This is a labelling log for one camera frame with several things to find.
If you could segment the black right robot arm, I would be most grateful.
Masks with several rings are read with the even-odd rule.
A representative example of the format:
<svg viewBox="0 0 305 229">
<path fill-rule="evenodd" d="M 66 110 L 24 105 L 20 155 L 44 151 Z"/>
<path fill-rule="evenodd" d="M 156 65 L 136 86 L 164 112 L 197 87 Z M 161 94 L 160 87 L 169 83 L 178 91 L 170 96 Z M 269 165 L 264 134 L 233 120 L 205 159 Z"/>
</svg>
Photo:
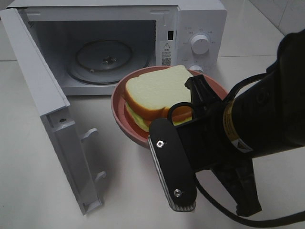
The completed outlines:
<svg viewBox="0 0 305 229">
<path fill-rule="evenodd" d="M 201 114 L 177 129 L 192 169 L 211 170 L 239 216 L 261 211 L 253 158 L 305 145 L 304 31 L 282 39 L 265 73 L 241 81 L 223 100 L 194 105 Z"/>
</svg>

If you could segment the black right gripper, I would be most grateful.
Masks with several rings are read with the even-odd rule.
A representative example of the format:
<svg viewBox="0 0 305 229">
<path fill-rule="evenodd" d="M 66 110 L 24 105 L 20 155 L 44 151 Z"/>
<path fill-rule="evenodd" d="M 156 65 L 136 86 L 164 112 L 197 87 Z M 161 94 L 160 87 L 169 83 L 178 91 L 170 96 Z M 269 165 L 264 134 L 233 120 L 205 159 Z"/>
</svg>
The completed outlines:
<svg viewBox="0 0 305 229">
<path fill-rule="evenodd" d="M 238 216 L 260 212 L 253 161 L 236 147 L 237 139 L 248 139 L 244 128 L 252 112 L 250 104 L 221 100 L 202 74 L 188 78 L 184 86 L 190 90 L 191 103 L 179 103 L 176 109 L 191 111 L 192 120 L 177 126 L 177 131 L 191 167 L 212 170 L 236 202 Z"/>
</svg>

